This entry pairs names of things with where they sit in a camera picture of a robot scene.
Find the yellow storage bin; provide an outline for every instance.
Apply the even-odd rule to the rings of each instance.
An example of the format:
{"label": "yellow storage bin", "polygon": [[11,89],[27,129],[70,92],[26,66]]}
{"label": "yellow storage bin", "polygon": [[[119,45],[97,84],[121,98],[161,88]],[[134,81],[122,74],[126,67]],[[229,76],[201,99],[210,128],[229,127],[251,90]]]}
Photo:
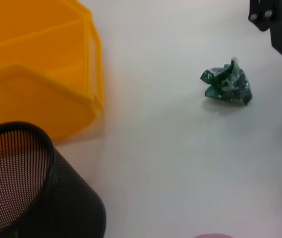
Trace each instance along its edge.
{"label": "yellow storage bin", "polygon": [[90,11],[77,0],[0,0],[0,123],[27,121],[62,139],[103,104]]}

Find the green plastic wrapper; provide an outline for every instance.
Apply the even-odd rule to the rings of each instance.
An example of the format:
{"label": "green plastic wrapper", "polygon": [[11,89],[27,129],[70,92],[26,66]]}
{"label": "green plastic wrapper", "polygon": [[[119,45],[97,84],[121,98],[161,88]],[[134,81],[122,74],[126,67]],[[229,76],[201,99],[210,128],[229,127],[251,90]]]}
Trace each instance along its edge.
{"label": "green plastic wrapper", "polygon": [[206,97],[242,105],[247,105],[252,99],[249,80],[236,58],[224,67],[206,70],[200,79],[211,85],[205,91]]}

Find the white table surface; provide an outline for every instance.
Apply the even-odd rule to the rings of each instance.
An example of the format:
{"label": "white table surface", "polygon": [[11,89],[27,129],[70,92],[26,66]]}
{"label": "white table surface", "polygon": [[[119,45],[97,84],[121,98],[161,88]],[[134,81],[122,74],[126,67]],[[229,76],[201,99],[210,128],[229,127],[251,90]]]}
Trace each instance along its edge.
{"label": "white table surface", "polygon": [[[106,106],[58,150],[100,195],[105,238],[282,238],[282,56],[249,0],[82,0],[104,47]],[[237,57],[245,107],[199,78]]]}

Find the mesh trash can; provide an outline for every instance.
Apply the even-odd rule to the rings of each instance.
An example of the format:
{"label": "mesh trash can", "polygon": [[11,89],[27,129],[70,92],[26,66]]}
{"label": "mesh trash can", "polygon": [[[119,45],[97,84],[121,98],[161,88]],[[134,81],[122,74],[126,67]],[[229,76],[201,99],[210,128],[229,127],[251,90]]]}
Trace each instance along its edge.
{"label": "mesh trash can", "polygon": [[38,127],[0,125],[0,238],[102,238],[103,203]]}

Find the bolt head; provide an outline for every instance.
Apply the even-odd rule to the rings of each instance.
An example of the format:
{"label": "bolt head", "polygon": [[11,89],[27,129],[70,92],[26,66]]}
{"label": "bolt head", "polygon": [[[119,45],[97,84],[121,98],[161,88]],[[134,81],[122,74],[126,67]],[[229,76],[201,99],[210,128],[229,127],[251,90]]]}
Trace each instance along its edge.
{"label": "bolt head", "polygon": [[273,11],[272,11],[272,10],[267,10],[267,11],[264,13],[264,16],[265,16],[266,18],[270,18],[272,15],[273,15]]}
{"label": "bolt head", "polygon": [[257,18],[258,18],[258,15],[255,13],[250,16],[251,21],[255,21]]}

